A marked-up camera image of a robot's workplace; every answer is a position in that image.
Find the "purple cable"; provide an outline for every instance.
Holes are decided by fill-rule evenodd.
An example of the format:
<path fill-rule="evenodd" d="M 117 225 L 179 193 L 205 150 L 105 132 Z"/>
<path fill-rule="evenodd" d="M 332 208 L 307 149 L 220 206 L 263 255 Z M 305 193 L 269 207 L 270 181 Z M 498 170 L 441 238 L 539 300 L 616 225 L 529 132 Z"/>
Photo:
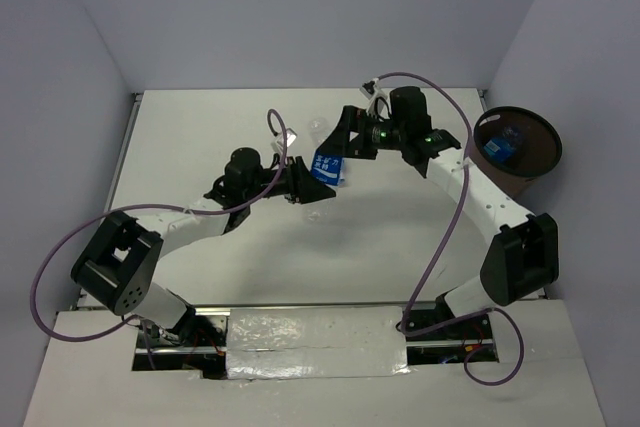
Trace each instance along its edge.
<path fill-rule="evenodd" d="M 149 365 L 151 365 L 153 370 L 156 370 L 156 364 L 153 361 L 153 350 L 151 350 L 151 341 L 149 340 L 149 332 L 147 331 L 147 323 L 144 319 L 140 319 L 140 325 L 142 326 L 142 338 L 144 339 L 144 346 L 147 349 Z"/>
<path fill-rule="evenodd" d="M 233 212 L 238 212 L 239 210 L 242 210 L 242 209 L 244 209 L 246 207 L 249 207 L 250 205 L 252 205 L 255 202 L 257 202 L 258 200 L 264 198 L 269 193 L 269 191 L 271 191 L 271 189 L 276 185 L 276 182 L 278 182 L 278 179 L 280 178 L 280 175 L 282 175 L 282 171 L 284 170 L 284 167 L 285 167 L 286 161 L 287 161 L 287 128 L 286 128 L 286 126 L 284 124 L 284 120 L 282 120 L 282 117 L 280 116 L 280 114 L 274 109 L 269 109 L 269 111 L 267 112 L 267 123 L 270 126 L 271 126 L 271 116 L 274 116 L 276 118 L 276 120 L 278 121 L 278 123 L 280 124 L 280 128 L 282 129 L 282 135 L 283 135 L 283 139 L 282 139 L 283 140 L 283 142 L 282 142 L 283 143 L 283 147 L 282 147 L 282 155 L 280 156 L 280 163 L 278 164 L 278 170 L 276 171 L 276 175 L 273 177 L 271 182 L 269 182 L 269 184 L 265 187 L 265 189 L 262 192 L 260 192 L 257 196 L 255 196 L 253 199 L 248 200 L 244 204 L 238 205 L 236 207 L 232 207 L 232 208 L 226 209 L 226 210 L 215 210 L 215 211 L 190 210 L 189 212 L 193 213 L 194 215 L 224 215 L 224 214 L 230 214 L 230 213 L 233 213 Z M 132 210 L 148 210 L 148 209 L 170 210 L 170 211 L 173 211 L 173 212 L 185 212 L 185 210 L 186 210 L 184 207 L 180 207 L 180 206 L 177 206 L 177 205 L 171 205 L 171 204 L 134 204 L 134 205 L 126 205 L 124 207 L 119 207 L 117 209 L 111 209 L 111 210 L 108 210 L 108 211 L 100 214 L 99 216 L 94 217 L 93 219 L 88 220 L 88 221 L 84 222 L 83 224 L 79 225 L 78 227 L 73 229 L 71 232 L 69 232 L 67 235 L 62 237 L 62 239 L 60 239 L 58 241 L 58 243 L 53 246 L 53 248 L 49 251 L 49 253 L 46 255 L 46 257 L 44 258 L 44 260 L 40 264 L 40 267 L 38 268 L 38 270 L 36 272 L 36 275 L 35 275 L 35 277 L 33 279 L 33 282 L 31 283 L 31 290 L 29 292 L 29 309 L 31 310 L 31 316 L 33 317 L 33 320 L 35 321 L 36 325 L 40 328 L 40 330 L 42 330 L 49 337 L 51 337 L 53 339 L 56 339 L 56 340 L 63 341 L 63 342 L 88 342 L 88 341 L 91 341 L 91 340 L 101 339 L 102 337 L 105 337 L 105 336 L 107 336 L 109 334 L 112 334 L 116 330 L 121 329 L 122 327 L 127 325 L 127 322 L 129 322 L 130 320 L 138 318 L 137 316 L 132 315 L 132 316 L 127 317 L 126 319 L 124 319 L 119 324 L 116 324 L 113 327 L 111 327 L 111 328 L 109 328 L 109 329 L 107 329 L 107 330 L 105 330 L 103 332 L 99 332 L 97 334 L 92 334 L 92 335 L 85 335 L 85 336 L 82 336 L 82 337 L 71 337 L 71 336 L 68 336 L 68 335 L 59 334 L 59 333 L 55 332 L 53 329 L 51 329 L 50 327 L 48 327 L 44 323 L 44 321 L 42 320 L 42 317 L 40 316 L 40 312 L 38 312 L 38 305 L 36 303 L 36 296 L 37 296 L 37 293 L 38 293 L 38 285 L 40 284 L 40 280 L 42 279 L 42 275 L 44 274 L 44 271 L 46 270 L 47 266 L 51 262 L 51 259 L 62 248 L 62 246 L 65 245 L 78 232 L 86 229 L 87 227 L 89 227 L 94 222 L 97 222 L 99 220 L 104 219 L 106 216 L 108 216 L 109 214 L 111 214 L 113 212 L 117 212 L 117 211 L 132 211 Z"/>
<path fill-rule="evenodd" d="M 271 131 L 271 133 L 273 134 L 274 137 L 276 137 L 278 135 L 278 131 L 275 129 L 275 127 L 273 126 L 273 123 L 271 122 L 271 116 L 270 115 L 267 115 L 267 127 L 269 127 L 269 130 Z"/>
<path fill-rule="evenodd" d="M 409 77 L 411 79 L 415 79 L 415 80 L 419 80 L 420 82 L 424 82 L 425 84 L 427 84 L 430 87 L 432 87 L 433 89 L 435 89 L 440 95 L 442 95 L 445 99 L 447 99 L 449 101 L 449 103 L 456 109 L 456 111 L 458 112 L 458 114 L 462 118 L 462 121 L 464 122 L 465 129 L 467 130 L 467 143 L 464 146 L 463 157 L 465 159 L 467 157 L 469 157 L 469 153 L 471 151 L 471 142 L 473 141 L 473 132 L 472 132 L 472 129 L 471 129 L 471 124 L 469 123 L 469 119 L 467 119 L 467 116 L 465 115 L 465 113 L 462 110 L 462 108 L 458 105 L 458 103 L 455 100 L 453 100 L 453 98 L 447 92 L 445 92 L 444 89 L 442 89 L 442 87 L 440 87 L 439 85 L 435 84 L 434 82 L 432 82 L 429 79 L 426 79 L 426 78 L 424 78 L 424 77 L 422 77 L 420 75 L 412 74 L 410 72 L 389 72 L 388 74 L 384 74 L 384 75 L 379 76 L 378 79 L 379 80 L 384 80 L 384 79 L 388 79 L 388 78 L 391 78 L 391 77 Z M 465 200 L 467 198 L 467 193 L 469 192 L 469 166 L 467 164 L 464 164 L 464 163 L 463 163 L 463 175 L 464 175 L 464 177 L 463 177 L 463 180 L 462 180 L 462 191 L 460 192 L 460 199 L 458 200 L 458 205 L 456 206 L 456 210 L 453 213 L 453 217 L 451 218 L 451 221 L 449 222 L 449 225 L 447 226 L 447 230 L 445 231 L 444 235 L 442 236 L 442 239 L 440 240 L 440 243 L 438 244 L 438 247 L 436 248 L 436 251 L 434 252 L 433 257 L 431 257 L 431 260 L 429 261 L 424 273 L 422 274 L 422 277 L 420 278 L 420 281 L 418 282 L 418 285 L 414 289 L 413 293 L 411 294 L 411 297 L 409 298 L 409 301 L 407 302 L 407 305 L 404 308 L 404 313 L 402 314 L 402 320 L 400 321 L 400 329 L 399 330 L 406 337 L 409 337 L 409 338 L 410 337 L 418 337 L 418 336 L 430 334 L 432 332 L 435 332 L 436 330 L 440 330 L 440 329 L 442 329 L 444 327 L 447 327 L 449 325 L 457 324 L 458 322 L 463 322 L 463 321 L 468 320 L 468 319 L 472 319 L 472 318 L 475 318 L 475 317 L 480 317 L 480 316 L 485 315 L 485 314 L 487 314 L 487 313 L 489 313 L 491 311 L 499 312 L 504 317 L 506 317 L 506 319 L 509 321 L 509 323 L 513 326 L 513 328 L 514 328 L 514 330 L 516 332 L 516 335 L 518 336 L 518 343 L 519 343 L 520 352 L 519 352 L 518 361 L 516 362 L 516 365 L 515 365 L 514 369 L 504 379 L 500 379 L 500 380 L 497 380 L 495 382 L 484 381 L 484 380 L 478 379 L 477 377 L 472 375 L 471 372 L 469 372 L 469 367 L 467 365 L 468 362 L 469 362 L 469 359 L 472 357 L 472 354 L 474 354 L 475 352 L 477 352 L 479 350 L 479 349 L 476 349 L 476 350 L 470 352 L 469 355 L 466 356 L 466 358 L 464 360 L 464 370 L 472 380 L 478 382 L 479 384 L 487 385 L 487 386 L 502 385 L 502 384 L 505 384 L 505 383 L 509 382 L 511 379 L 513 379 L 515 377 L 515 375 L 520 370 L 520 367 L 522 366 L 522 362 L 524 361 L 524 340 L 522 339 L 522 333 L 520 332 L 520 329 L 516 325 L 515 321 L 504 310 L 499 309 L 499 308 L 484 309 L 484 310 L 481 310 L 479 312 L 474 312 L 474 313 L 467 314 L 467 315 L 461 315 L 460 317 L 456 317 L 455 319 L 450 319 L 450 320 L 447 320 L 445 322 L 440 322 L 439 324 L 432 325 L 432 326 L 426 327 L 424 329 L 418 329 L 418 330 L 412 330 L 412 331 L 407 330 L 407 323 L 409 321 L 409 315 L 411 314 L 411 310 L 413 309 L 416 301 L 418 300 L 418 296 L 420 295 L 420 292 L 422 292 L 422 289 L 423 289 L 424 285 L 427 283 L 427 280 L 429 279 L 429 276 L 431 275 L 431 272 L 433 272 L 433 269 L 435 268 L 436 264 L 438 263 L 438 260 L 440 260 L 440 256 L 442 255 L 442 252 L 444 252 L 444 249 L 447 246 L 447 243 L 449 242 L 449 240 L 451 239 L 451 235 L 453 234 L 453 231 L 454 231 L 458 221 L 460 220 L 460 217 L 462 216 L 462 212 L 463 212 L 463 209 L 464 209 L 464 202 L 465 202 Z"/>

